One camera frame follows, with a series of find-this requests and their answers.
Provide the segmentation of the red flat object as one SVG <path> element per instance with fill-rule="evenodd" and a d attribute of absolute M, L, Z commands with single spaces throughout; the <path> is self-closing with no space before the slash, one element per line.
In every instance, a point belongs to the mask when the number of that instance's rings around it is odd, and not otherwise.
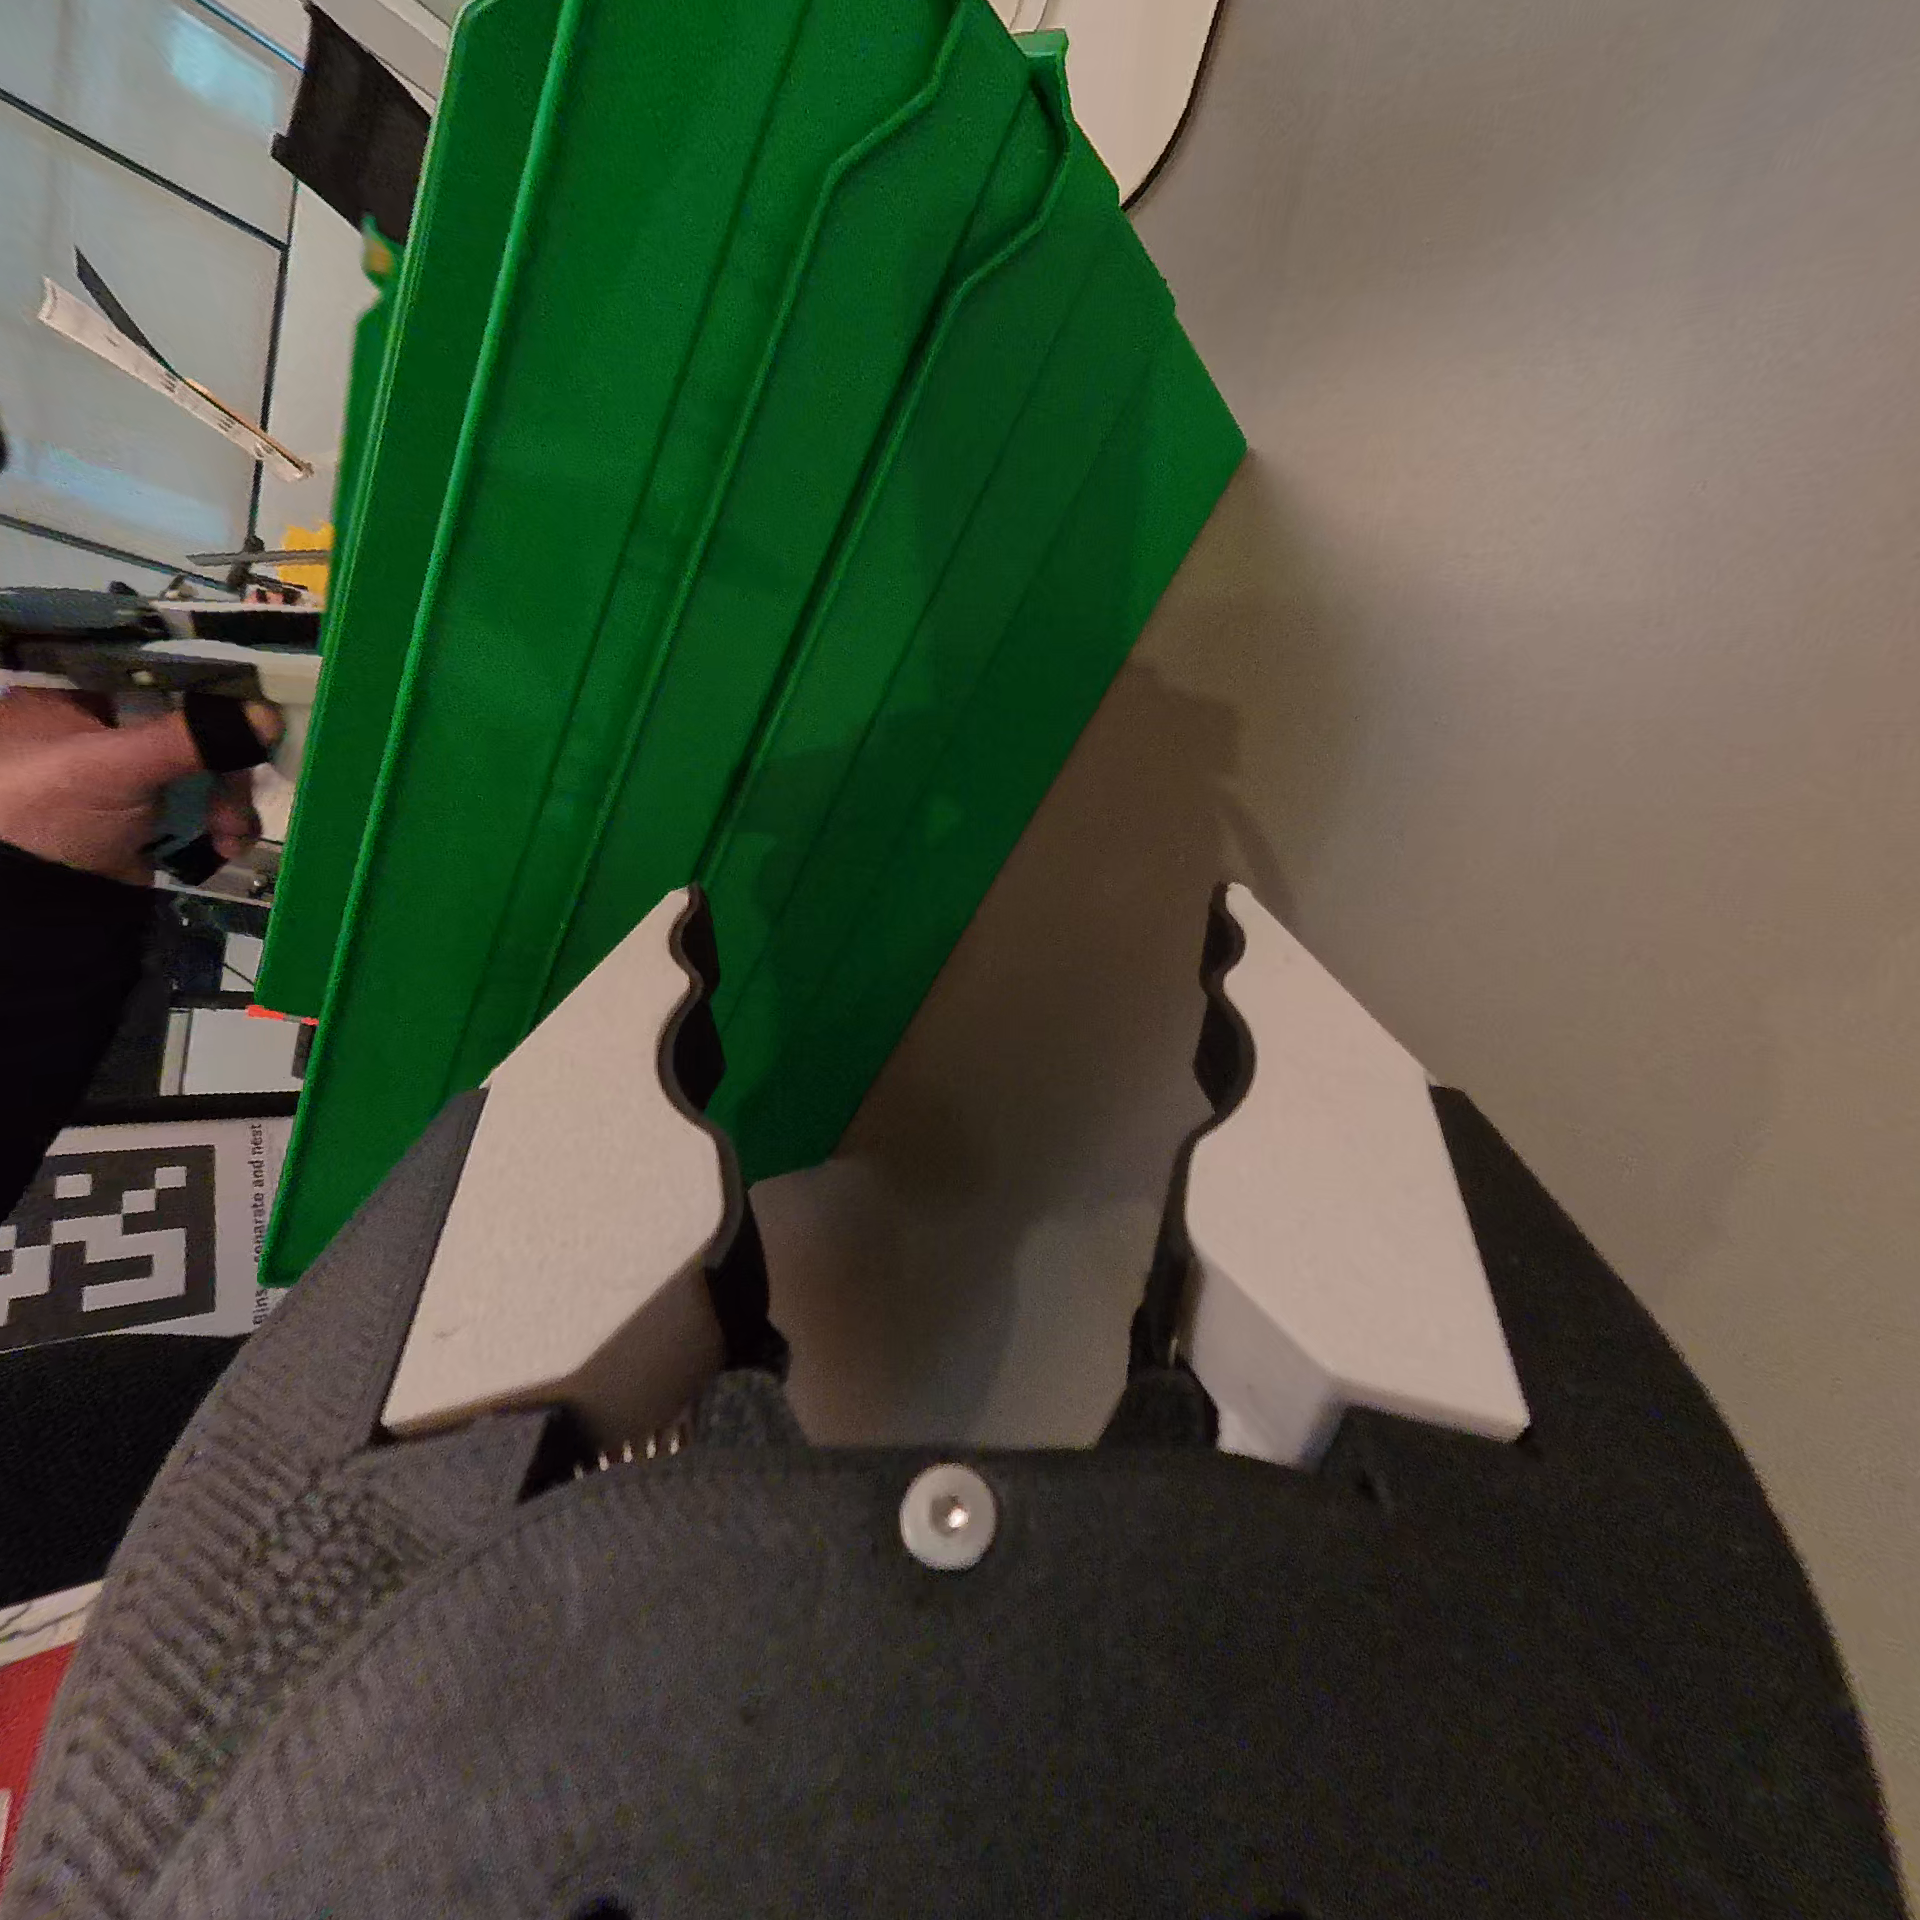
<path fill-rule="evenodd" d="M 15 1867 L 36 1756 L 72 1656 L 65 1637 L 0 1667 L 0 1872 Z"/>

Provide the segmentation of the black hanging cloth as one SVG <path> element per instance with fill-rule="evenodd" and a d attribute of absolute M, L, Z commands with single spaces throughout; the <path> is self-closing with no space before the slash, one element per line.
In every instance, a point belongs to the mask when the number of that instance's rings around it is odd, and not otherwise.
<path fill-rule="evenodd" d="M 304 58 L 278 164 L 350 228 L 405 247 L 436 89 L 339 22 L 339 6 L 301 6 Z"/>

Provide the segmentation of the printed code sheet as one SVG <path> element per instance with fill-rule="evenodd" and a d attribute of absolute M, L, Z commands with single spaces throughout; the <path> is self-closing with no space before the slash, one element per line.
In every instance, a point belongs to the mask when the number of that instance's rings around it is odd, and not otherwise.
<path fill-rule="evenodd" d="M 0 1347 L 251 1335 L 288 1116 L 74 1125 L 0 1230 Z"/>

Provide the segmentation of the white paper strip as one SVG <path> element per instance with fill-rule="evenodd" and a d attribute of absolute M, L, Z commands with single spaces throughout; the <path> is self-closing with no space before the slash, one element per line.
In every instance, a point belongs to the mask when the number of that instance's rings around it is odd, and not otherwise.
<path fill-rule="evenodd" d="M 147 391 L 178 406 L 186 418 L 218 435 L 229 445 L 238 445 L 245 461 L 272 467 L 282 481 L 312 480 L 312 461 L 282 445 L 272 435 L 238 416 L 229 404 L 207 391 L 196 381 L 181 381 L 178 369 L 161 368 L 153 350 L 140 350 L 115 320 L 108 320 L 93 304 L 57 284 L 52 279 L 42 281 L 42 328 L 62 337 L 65 343 L 85 350 L 89 358 L 108 360 L 112 369 L 128 375 Z"/>

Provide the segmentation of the person's left forearm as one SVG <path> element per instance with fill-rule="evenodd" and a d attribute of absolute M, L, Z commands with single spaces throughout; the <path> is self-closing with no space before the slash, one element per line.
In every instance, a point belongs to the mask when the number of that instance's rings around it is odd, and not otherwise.
<path fill-rule="evenodd" d="M 156 893 L 0 847 L 0 1209 L 85 1105 L 143 976 Z"/>

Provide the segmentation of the person's left hand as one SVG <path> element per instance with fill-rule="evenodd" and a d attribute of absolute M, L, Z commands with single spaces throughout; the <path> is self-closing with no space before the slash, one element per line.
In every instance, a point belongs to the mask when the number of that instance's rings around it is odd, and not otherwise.
<path fill-rule="evenodd" d="M 4 687 L 0 839 L 79 877 L 153 885 L 166 789 L 208 774 L 207 837 L 230 863 L 258 837 L 251 774 L 278 732 L 282 715 L 263 701 L 181 701 L 115 725 L 62 687 Z"/>

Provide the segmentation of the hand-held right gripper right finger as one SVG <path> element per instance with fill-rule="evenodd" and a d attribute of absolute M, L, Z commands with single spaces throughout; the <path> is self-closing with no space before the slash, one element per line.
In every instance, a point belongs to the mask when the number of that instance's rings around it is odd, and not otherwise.
<path fill-rule="evenodd" d="M 1126 1403 L 1315 1466 L 1348 1410 L 1482 1442 L 1532 1423 L 1433 1082 L 1238 879 L 1209 897 L 1194 1077 Z"/>

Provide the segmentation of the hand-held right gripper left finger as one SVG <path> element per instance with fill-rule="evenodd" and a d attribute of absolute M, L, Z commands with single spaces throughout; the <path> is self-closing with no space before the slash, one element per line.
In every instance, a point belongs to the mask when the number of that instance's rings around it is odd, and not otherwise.
<path fill-rule="evenodd" d="M 665 1433 L 718 1373 L 787 1373 L 708 1098 L 718 945 L 665 893 L 476 1090 L 459 1182 L 382 1397 L 389 1433 L 563 1410 Z"/>

